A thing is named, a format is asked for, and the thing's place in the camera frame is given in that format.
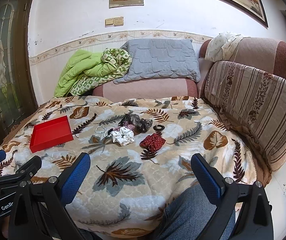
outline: floor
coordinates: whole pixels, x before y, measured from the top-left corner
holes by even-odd
[[[265,187],[265,191],[272,205],[274,240],[282,240],[286,235],[286,162],[277,172],[272,174],[272,180]],[[98,235],[103,240],[119,239],[101,234]]]

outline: metal screw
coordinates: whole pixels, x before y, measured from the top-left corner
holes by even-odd
[[[228,184],[232,184],[234,182],[234,180],[232,178],[230,178],[230,177],[226,177],[224,180]]]
[[[21,181],[20,187],[25,187],[26,186],[26,181]]]
[[[263,185],[262,185],[262,183],[260,181],[256,181],[256,186],[257,187],[262,187]]]
[[[48,182],[49,182],[49,183],[54,183],[55,181],[57,181],[57,178],[56,178],[55,176],[50,177],[50,178],[48,179]]]

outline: gray pillow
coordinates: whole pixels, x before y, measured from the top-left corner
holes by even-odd
[[[124,77],[113,81],[115,84],[161,77],[200,81],[199,63],[191,39],[135,39],[127,41],[121,49],[129,52],[132,64]]]

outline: red box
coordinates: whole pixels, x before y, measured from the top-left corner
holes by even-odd
[[[72,141],[73,135],[67,116],[62,116],[34,126],[30,140],[32,153]]]

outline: door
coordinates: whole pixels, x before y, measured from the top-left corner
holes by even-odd
[[[36,110],[27,63],[27,5],[0,0],[0,144],[14,125]]]

